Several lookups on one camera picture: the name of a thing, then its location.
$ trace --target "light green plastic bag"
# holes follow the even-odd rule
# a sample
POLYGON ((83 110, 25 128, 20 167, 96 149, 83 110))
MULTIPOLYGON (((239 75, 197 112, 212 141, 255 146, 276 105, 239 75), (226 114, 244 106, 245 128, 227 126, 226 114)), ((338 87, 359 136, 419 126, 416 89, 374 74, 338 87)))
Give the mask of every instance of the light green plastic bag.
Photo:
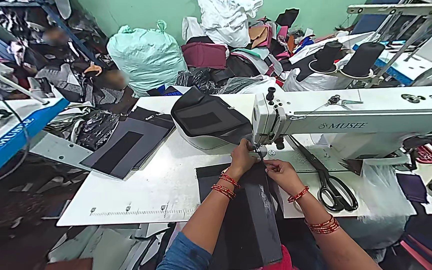
POLYGON ((129 87, 137 98, 148 96, 148 90, 175 84, 178 72, 188 69, 181 47, 164 32, 166 23, 158 20, 157 26, 131 29, 125 25, 107 44, 114 63, 129 75, 129 87))

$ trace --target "knob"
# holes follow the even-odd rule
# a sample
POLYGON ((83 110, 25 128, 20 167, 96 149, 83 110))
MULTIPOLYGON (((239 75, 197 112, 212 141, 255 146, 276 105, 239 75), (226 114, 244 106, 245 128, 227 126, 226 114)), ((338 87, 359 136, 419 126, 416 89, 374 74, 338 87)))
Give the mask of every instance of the knob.
POLYGON ((268 88, 268 94, 266 95, 267 101, 273 101, 275 99, 276 88, 270 87, 268 88))
POLYGON ((274 143, 276 144, 276 148, 278 150, 283 150, 284 149, 284 139, 283 138, 277 138, 274 143))

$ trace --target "bangle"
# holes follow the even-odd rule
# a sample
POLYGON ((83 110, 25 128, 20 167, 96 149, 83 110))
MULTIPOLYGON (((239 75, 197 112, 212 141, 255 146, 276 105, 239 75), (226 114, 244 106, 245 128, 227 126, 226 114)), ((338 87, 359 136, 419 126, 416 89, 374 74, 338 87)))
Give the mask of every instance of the bangle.
POLYGON ((308 225, 311 232, 316 234, 330 234, 340 227, 339 222, 333 217, 333 215, 331 215, 331 218, 328 221, 321 224, 308 224, 306 220, 304 220, 304 223, 308 225))
POLYGON ((299 192, 296 196, 291 196, 287 199, 288 203, 293 203, 295 202, 297 199, 301 198, 304 194, 306 194, 306 192, 309 191, 309 187, 305 186, 303 191, 299 192))
POLYGON ((232 179, 228 175, 222 174, 221 176, 219 176, 219 179, 226 180, 226 181, 230 182, 231 184, 233 184, 233 186, 235 186, 237 188, 241 188, 241 186, 238 185, 238 183, 236 181, 234 181, 234 179, 232 179))
POLYGON ((214 184, 212 187, 212 189, 219 191, 220 193, 226 195, 226 197, 228 197, 229 199, 234 199, 236 197, 236 194, 234 192, 232 192, 229 188, 218 185, 218 184, 214 184))

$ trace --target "person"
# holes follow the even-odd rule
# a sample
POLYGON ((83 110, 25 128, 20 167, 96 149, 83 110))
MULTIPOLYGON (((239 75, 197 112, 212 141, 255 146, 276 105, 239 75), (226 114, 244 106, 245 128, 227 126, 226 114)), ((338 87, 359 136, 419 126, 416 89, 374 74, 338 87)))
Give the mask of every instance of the person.
MULTIPOLYGON (((225 172, 235 182, 260 158, 250 156, 250 143, 242 139, 232 151, 225 172)), ((289 162, 264 160, 266 172, 301 207, 322 256, 333 270, 381 270, 378 264, 341 228, 324 206, 309 192, 289 162)), ((220 179, 183 230, 178 233, 156 270, 204 270, 210 263, 234 184, 220 179)))

